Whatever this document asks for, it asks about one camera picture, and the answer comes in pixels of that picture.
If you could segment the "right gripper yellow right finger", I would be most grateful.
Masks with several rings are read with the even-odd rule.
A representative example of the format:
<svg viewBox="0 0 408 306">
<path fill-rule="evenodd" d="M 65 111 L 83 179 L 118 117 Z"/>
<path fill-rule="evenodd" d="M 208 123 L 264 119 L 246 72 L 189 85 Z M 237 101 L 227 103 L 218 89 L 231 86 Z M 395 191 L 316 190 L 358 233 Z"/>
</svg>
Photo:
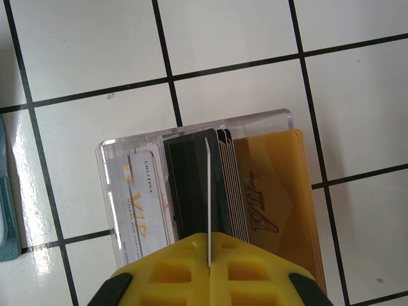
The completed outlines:
<svg viewBox="0 0 408 306">
<path fill-rule="evenodd" d="M 211 305 L 332 304 L 303 267 L 224 233 L 211 240 Z"/>
</svg>

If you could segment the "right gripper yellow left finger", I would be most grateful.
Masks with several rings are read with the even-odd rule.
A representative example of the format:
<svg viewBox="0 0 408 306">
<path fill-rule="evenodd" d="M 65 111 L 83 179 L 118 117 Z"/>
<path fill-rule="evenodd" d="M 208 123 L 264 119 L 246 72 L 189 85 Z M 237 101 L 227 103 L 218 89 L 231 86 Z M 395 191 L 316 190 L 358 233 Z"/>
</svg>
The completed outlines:
<svg viewBox="0 0 408 306">
<path fill-rule="evenodd" d="M 197 233 L 118 269 L 91 305 L 208 305 L 208 237 Z"/>
</svg>

